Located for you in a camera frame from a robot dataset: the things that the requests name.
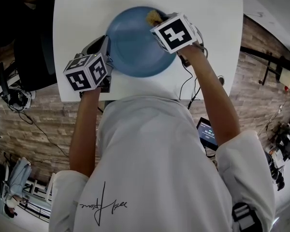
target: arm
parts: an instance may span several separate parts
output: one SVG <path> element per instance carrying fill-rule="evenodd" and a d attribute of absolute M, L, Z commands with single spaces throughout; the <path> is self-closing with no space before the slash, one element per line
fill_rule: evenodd
<path fill-rule="evenodd" d="M 91 176 L 95 168 L 96 119 L 100 88 L 86 91 L 78 108 L 70 146 L 70 169 Z"/>
<path fill-rule="evenodd" d="M 71 170 L 56 174 L 52 189 L 49 232 L 73 232 L 78 202 L 87 181 L 87 176 Z"/>
<path fill-rule="evenodd" d="M 235 108 L 201 49 L 189 45 L 179 53 L 189 60 L 195 71 L 207 114 L 220 146 L 240 133 Z"/>
<path fill-rule="evenodd" d="M 21 198 L 21 197 L 18 197 L 17 195 L 14 195 L 13 198 L 18 202 L 23 202 L 24 200 L 26 200 L 25 198 Z"/>
<path fill-rule="evenodd" d="M 270 231 L 275 217 L 275 195 L 257 133 L 247 130 L 226 142 L 216 152 L 216 160 L 218 173 L 232 196 L 232 205 L 248 204 L 256 212 L 263 231 Z"/>

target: black chair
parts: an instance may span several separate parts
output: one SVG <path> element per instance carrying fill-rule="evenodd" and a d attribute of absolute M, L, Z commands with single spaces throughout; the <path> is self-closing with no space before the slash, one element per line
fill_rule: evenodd
<path fill-rule="evenodd" d="M 282 133 L 276 139 L 276 146 L 280 149 L 284 161 L 286 161 L 287 159 L 290 160 L 290 139 L 287 135 L 287 133 Z"/>
<path fill-rule="evenodd" d="M 0 0 L 0 46 L 14 42 L 15 62 L 5 71 L 7 78 L 18 71 L 25 91 L 57 83 L 53 55 L 53 11 L 55 0 L 39 0 L 36 9 L 21 0 Z"/>

